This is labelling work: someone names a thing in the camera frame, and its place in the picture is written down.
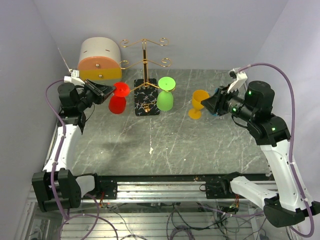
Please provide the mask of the blue plastic wine glass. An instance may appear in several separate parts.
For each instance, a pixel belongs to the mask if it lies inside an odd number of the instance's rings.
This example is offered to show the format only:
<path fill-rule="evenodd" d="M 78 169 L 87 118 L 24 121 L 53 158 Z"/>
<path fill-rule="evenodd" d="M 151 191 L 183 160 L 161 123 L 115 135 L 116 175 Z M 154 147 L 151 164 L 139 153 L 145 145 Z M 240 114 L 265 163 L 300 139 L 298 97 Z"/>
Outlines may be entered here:
<path fill-rule="evenodd" d="M 214 92 L 214 95 L 211 97 L 211 100 L 210 100 L 211 114 L 213 116 L 219 115 L 218 112 L 219 112 L 220 94 L 221 94 L 221 89 L 217 88 Z"/>

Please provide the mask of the orange plastic wine glass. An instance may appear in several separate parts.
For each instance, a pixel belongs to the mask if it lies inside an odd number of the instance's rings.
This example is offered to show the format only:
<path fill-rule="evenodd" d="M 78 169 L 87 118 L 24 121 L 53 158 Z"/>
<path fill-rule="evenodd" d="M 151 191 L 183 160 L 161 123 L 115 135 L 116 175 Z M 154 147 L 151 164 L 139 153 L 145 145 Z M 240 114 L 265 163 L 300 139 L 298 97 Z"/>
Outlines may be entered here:
<path fill-rule="evenodd" d="M 193 92 L 191 104 L 192 109 L 188 111 L 188 116 L 191 119 L 197 120 L 200 119 L 202 116 L 201 110 L 204 108 L 204 106 L 201 104 L 203 100 L 206 100 L 210 97 L 209 93 L 205 90 L 198 89 Z"/>

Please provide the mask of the red plastic wine glass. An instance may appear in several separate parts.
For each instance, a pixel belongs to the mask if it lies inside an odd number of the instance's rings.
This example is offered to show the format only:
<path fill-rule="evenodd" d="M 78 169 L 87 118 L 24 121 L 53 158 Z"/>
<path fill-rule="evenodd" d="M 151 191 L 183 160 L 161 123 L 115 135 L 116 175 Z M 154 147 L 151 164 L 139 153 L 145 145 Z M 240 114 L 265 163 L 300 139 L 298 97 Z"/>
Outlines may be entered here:
<path fill-rule="evenodd" d="M 130 94 L 131 90 L 125 82 L 116 82 L 114 84 L 115 91 L 109 101 L 108 108 L 113 114 L 122 114 L 125 111 L 127 101 L 126 97 Z"/>

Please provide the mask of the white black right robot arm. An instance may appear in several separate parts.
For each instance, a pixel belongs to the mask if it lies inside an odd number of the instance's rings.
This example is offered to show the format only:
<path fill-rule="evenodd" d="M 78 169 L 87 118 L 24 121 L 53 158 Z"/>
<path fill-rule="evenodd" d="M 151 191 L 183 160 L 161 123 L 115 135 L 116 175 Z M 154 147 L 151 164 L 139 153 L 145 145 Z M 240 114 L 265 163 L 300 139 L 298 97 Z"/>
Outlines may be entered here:
<path fill-rule="evenodd" d="M 320 203 L 307 198 L 307 190 L 294 160 L 290 156 L 292 137 L 286 122 L 272 113 L 275 92 L 263 81 L 252 81 L 244 98 L 239 92 L 220 86 L 213 96 L 201 101 L 211 113 L 231 114 L 246 122 L 245 129 L 264 153 L 275 180 L 277 191 L 268 190 L 248 180 L 239 172 L 222 179 L 221 194 L 231 198 L 240 195 L 259 206 L 267 220 L 277 228 L 301 223 L 320 213 Z"/>

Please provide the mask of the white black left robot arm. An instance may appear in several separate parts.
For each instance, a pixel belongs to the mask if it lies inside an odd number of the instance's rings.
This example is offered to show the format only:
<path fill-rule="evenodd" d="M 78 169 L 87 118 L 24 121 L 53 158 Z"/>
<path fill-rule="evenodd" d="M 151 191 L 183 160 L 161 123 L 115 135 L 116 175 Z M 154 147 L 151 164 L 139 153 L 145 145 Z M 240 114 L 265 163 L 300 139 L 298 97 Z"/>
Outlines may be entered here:
<path fill-rule="evenodd" d="M 42 171 L 34 173 L 31 180 L 42 212 L 60 211 L 64 215 L 66 210 L 78 208 L 85 194 L 91 199 L 101 195 L 97 174 L 75 176 L 72 161 L 86 125 L 85 110 L 104 103 L 115 89 L 90 80 L 59 80 L 60 110 L 53 112 L 57 117 L 56 139 Z"/>

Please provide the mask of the green plastic wine glass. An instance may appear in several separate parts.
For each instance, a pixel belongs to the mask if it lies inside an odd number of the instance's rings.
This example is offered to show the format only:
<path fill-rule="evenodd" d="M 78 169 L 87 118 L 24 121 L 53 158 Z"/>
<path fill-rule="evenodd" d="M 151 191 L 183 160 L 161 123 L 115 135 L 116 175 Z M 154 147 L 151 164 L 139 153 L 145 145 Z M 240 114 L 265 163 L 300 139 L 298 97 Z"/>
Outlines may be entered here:
<path fill-rule="evenodd" d="M 172 77 L 165 76 L 159 79 L 158 87 L 161 89 L 161 92 L 157 97 L 157 108 L 160 111 L 167 112 L 171 110 L 174 105 L 172 91 L 176 88 L 176 81 Z"/>

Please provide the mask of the round white drawer cabinet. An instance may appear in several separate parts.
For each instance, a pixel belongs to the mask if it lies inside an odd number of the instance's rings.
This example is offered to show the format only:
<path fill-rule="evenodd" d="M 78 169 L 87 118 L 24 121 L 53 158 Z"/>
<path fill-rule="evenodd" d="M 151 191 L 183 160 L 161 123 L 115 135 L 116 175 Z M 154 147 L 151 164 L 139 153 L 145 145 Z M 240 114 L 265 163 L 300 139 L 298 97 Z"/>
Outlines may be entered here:
<path fill-rule="evenodd" d="M 122 80 L 120 62 L 121 51 L 116 42 L 106 37 L 91 37 L 81 45 L 77 70 L 83 81 L 111 86 Z"/>

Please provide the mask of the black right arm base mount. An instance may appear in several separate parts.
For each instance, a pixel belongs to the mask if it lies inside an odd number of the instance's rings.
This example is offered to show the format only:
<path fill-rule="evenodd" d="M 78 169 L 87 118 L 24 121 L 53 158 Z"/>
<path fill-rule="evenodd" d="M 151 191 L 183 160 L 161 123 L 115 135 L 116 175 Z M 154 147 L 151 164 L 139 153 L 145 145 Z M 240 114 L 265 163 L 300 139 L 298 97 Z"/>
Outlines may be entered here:
<path fill-rule="evenodd" d="M 231 181 L 243 176 L 239 172 L 205 175 L 204 183 L 199 186 L 199 190 L 205 193 L 207 199 L 232 199 L 236 194 L 232 191 Z"/>

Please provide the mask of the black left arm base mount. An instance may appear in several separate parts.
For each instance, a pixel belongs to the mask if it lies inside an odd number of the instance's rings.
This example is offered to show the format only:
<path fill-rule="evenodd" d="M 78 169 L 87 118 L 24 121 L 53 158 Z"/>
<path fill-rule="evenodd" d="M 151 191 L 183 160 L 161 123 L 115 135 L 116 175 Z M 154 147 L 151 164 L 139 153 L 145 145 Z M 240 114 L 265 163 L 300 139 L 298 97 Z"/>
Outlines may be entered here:
<path fill-rule="evenodd" d="M 98 198 L 115 200 L 118 193 L 117 181 L 111 176 L 94 175 L 94 188 L 89 193 Z"/>

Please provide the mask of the aluminium rail frame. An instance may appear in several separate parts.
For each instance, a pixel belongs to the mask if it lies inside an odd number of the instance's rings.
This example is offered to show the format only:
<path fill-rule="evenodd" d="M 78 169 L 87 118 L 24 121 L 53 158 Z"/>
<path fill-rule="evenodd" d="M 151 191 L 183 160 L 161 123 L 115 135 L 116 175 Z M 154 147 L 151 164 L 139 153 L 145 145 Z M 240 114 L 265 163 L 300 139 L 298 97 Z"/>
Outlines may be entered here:
<path fill-rule="evenodd" d="M 85 198 L 65 221 L 40 211 L 31 192 L 16 233 L 18 240 L 294 240 L 273 227 L 261 210 L 241 198 L 207 199 L 203 182 L 117 183 L 116 199 Z"/>

